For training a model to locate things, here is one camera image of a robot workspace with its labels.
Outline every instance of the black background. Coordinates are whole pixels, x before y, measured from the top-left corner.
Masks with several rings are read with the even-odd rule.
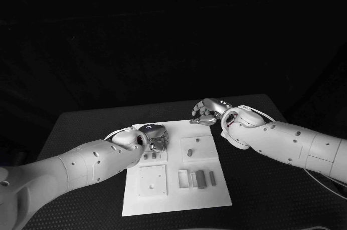
[[[345,2],[1,0],[0,164],[35,161],[62,112],[225,95],[344,138]]]

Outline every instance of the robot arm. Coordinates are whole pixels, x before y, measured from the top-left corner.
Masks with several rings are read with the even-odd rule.
[[[165,151],[169,141],[165,127],[152,124],[144,129],[142,132],[126,128],[110,134],[111,141],[105,138],[88,142],[46,160],[0,168],[0,229],[22,229],[55,198],[133,167],[147,147]]]
[[[205,98],[201,102],[209,115],[205,116],[202,113],[207,110],[195,105],[192,116],[199,110],[201,117],[191,120],[191,124],[209,125],[211,119],[218,116],[221,136],[236,148],[246,150],[251,147],[259,154],[273,160],[347,183],[347,140],[273,121],[272,118],[269,118],[272,122],[266,123],[260,115],[244,105],[227,107],[230,104],[214,98]]]

